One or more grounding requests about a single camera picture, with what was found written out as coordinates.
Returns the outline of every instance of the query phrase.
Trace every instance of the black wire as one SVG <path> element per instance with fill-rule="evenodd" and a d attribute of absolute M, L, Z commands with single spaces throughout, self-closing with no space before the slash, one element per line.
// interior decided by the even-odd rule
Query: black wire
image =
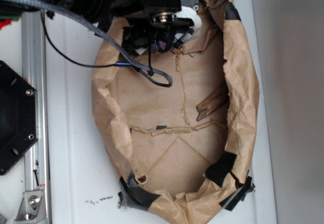
<path fill-rule="evenodd" d="M 109 65 L 88 65 L 88 64 L 82 64 L 82 63 L 79 63 L 79 62 L 74 61 L 73 59 L 70 59 L 68 56 L 66 56 L 64 53 L 62 53 L 60 50 L 58 50 L 58 48 L 53 44 L 53 42 L 50 39 L 50 36 L 49 36 L 49 34 L 47 32 L 47 29 L 46 29 L 44 15 L 41 14 L 40 17 L 41 17 L 41 20 L 42 20 L 42 25 L 43 25 L 43 28 L 44 28 L 44 33 L 45 33 L 45 36 L 46 36 L 47 40 L 49 41 L 49 43 L 51 44 L 51 46 L 54 48 L 54 50 L 57 53 L 59 53 L 66 60 L 70 61 L 71 63 L 74 63 L 74 64 L 79 65 L 79 66 L 82 66 L 82 67 L 86 67 L 86 68 L 107 68 L 107 67 L 115 66 L 115 64 L 109 64 Z"/>
<path fill-rule="evenodd" d="M 154 72 L 153 72 L 153 68 L 152 68 L 152 52 L 151 52 L 151 37 L 150 37 L 150 34 L 146 31 L 146 30 L 144 30 L 144 32 L 146 33 L 146 35 L 147 35 L 147 40 L 148 40 L 148 66 L 150 67 L 150 71 L 148 72 L 148 74 L 150 75 L 150 76 L 152 76 L 153 74 L 154 74 Z"/>
<path fill-rule="evenodd" d="M 168 37 L 168 40 L 167 40 L 167 44 L 166 44 L 166 48 L 163 50 L 159 44 L 159 40 L 158 40 L 158 35 L 159 33 L 161 32 L 161 30 L 157 30 L 156 33 L 155 33 L 155 37 L 154 37 L 154 44 L 155 44 L 155 48 L 160 52 L 160 53 L 164 53 L 164 52 L 167 52 L 168 50 L 171 49 L 172 47 L 172 44 L 173 44 L 173 40 L 174 40 L 174 37 L 176 35 L 176 32 L 177 32 L 177 29 L 174 28 L 174 27 L 171 27 L 170 29 L 170 33 L 169 33 L 169 37 Z"/>

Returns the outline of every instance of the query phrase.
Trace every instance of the screw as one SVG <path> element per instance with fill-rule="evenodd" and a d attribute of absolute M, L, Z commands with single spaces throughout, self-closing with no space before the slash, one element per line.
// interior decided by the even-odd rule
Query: screw
<path fill-rule="evenodd" d="M 194 9 L 195 11 L 198 11 L 198 10 L 199 10 L 199 5 L 194 5 L 194 6 L 193 6 L 193 9 Z"/>
<path fill-rule="evenodd" d="M 33 195 L 29 198 L 29 204 L 32 208 L 37 208 L 41 204 L 41 199 Z"/>
<path fill-rule="evenodd" d="M 31 90 L 31 89 L 28 89 L 27 91 L 26 91 L 26 95 L 27 96 L 32 96 L 34 94 L 34 92 Z"/>
<path fill-rule="evenodd" d="M 31 219 L 31 214 L 30 213 L 27 213 L 27 214 L 24 214 L 24 216 L 22 217 L 23 220 L 30 220 Z"/>

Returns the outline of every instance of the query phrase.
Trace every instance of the black tape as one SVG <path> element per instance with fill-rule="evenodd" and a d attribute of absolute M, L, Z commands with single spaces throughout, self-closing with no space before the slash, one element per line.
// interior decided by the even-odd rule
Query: black tape
<path fill-rule="evenodd" d="M 234 166 L 235 160 L 236 154 L 224 152 L 218 162 L 206 170 L 205 177 L 222 187 L 226 175 L 231 172 Z"/>
<path fill-rule="evenodd" d="M 241 17 L 232 2 L 227 3 L 225 20 L 241 20 Z"/>
<path fill-rule="evenodd" d="M 247 193 L 254 191 L 255 185 L 252 183 L 252 178 L 250 176 L 247 177 L 245 184 L 239 187 L 230 197 L 225 199 L 220 203 L 220 205 L 229 211 L 232 211 L 235 206 L 239 203 L 239 201 L 244 201 Z"/>
<path fill-rule="evenodd" d="M 160 195 L 152 194 L 138 187 L 133 175 L 129 177 L 127 183 L 121 177 L 119 180 L 119 185 L 121 188 L 121 192 L 118 194 L 120 198 L 120 205 L 148 211 L 151 204 L 158 197 L 160 197 Z"/>

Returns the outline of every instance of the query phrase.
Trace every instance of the white surface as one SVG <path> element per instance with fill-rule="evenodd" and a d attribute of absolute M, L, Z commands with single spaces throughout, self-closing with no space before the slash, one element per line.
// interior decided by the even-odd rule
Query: white surface
<path fill-rule="evenodd" d="M 260 76 L 252 2 L 237 0 L 237 4 Z M 94 63 L 101 39 L 60 16 L 49 21 L 48 28 L 65 54 L 79 62 Z M 117 208 L 117 179 L 92 118 L 92 70 L 64 61 L 49 45 L 47 63 L 53 223 L 166 223 L 147 212 Z M 257 191 L 247 195 L 233 212 L 222 211 L 210 223 L 276 223 L 263 97 L 258 127 L 251 170 Z M 100 201 L 108 196 L 112 198 Z"/>
<path fill-rule="evenodd" d="M 0 30 L 0 60 L 21 75 L 20 21 Z M 17 217 L 24 191 L 25 167 L 22 158 L 7 175 L 0 176 L 0 213 L 7 218 L 7 224 L 12 224 Z"/>
<path fill-rule="evenodd" d="M 324 220 L 324 0 L 253 0 L 279 224 Z"/>

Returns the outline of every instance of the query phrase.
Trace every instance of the crumpled brown paper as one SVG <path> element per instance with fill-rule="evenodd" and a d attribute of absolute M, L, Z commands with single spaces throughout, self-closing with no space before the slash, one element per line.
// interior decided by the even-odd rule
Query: crumpled brown paper
<path fill-rule="evenodd" d="M 205 1 L 200 36 L 182 49 L 152 55 L 152 66 L 173 77 L 171 88 L 157 87 L 132 68 L 93 73 L 94 119 L 116 174 L 128 179 L 132 173 L 141 188 L 160 195 L 149 211 L 173 224 L 212 219 L 219 203 L 245 182 L 255 143 L 259 87 L 244 28 L 239 20 L 225 20 L 232 0 Z M 119 18 L 109 31 L 120 44 L 126 26 Z M 104 42 L 96 64 L 120 59 Z M 136 59 L 147 63 L 148 56 Z M 229 103 L 197 122 L 196 105 L 224 81 Z M 203 173 L 224 151 L 237 158 L 221 188 Z"/>

